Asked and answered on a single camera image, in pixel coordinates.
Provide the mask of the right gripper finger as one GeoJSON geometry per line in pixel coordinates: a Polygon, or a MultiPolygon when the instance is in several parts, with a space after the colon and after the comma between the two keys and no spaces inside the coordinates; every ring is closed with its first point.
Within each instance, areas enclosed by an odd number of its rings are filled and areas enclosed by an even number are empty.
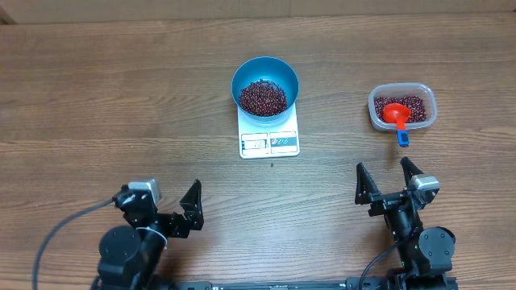
{"type": "Polygon", "coordinates": [[[356,205],[367,205],[378,199],[381,191],[362,163],[356,165],[356,205]]]}
{"type": "Polygon", "coordinates": [[[414,163],[407,156],[401,159],[400,165],[402,166],[406,187],[417,188],[418,176],[423,175],[423,171],[414,165],[414,163]]]}

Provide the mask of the red scoop with blue handle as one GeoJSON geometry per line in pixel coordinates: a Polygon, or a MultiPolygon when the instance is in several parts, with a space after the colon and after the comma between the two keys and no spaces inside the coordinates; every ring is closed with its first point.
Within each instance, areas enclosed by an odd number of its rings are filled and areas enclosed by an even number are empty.
{"type": "Polygon", "coordinates": [[[410,145],[410,137],[406,129],[406,123],[411,116],[410,109],[399,103],[390,103],[384,107],[382,116],[387,123],[396,125],[398,145],[400,147],[408,147],[410,145]]]}

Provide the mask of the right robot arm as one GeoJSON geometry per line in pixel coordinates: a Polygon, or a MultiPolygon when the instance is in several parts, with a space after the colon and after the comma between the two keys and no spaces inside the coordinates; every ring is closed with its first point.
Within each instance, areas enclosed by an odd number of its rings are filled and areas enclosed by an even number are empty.
{"type": "Polygon", "coordinates": [[[382,216],[393,235],[394,244],[380,253],[363,270],[354,289],[457,289],[455,278],[447,278],[452,269],[456,237],[447,228],[424,228],[418,211],[436,197],[439,181],[425,174],[404,157],[400,161],[405,187],[383,194],[362,163],[356,165],[357,205],[369,205],[368,215],[382,216]],[[372,266],[392,251],[397,251],[402,265],[388,270],[385,277],[367,274],[372,266]]]}

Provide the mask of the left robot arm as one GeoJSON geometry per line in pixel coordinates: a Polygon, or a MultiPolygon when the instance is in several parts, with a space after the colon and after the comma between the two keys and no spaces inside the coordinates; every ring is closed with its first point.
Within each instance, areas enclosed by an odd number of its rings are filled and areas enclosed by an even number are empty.
{"type": "Polygon", "coordinates": [[[113,196],[125,226],[109,230],[99,243],[98,278],[93,289],[175,289],[155,274],[171,238],[187,238],[204,224],[202,184],[195,180],[181,198],[183,213],[159,213],[160,186],[154,179],[131,181],[113,196]]]}

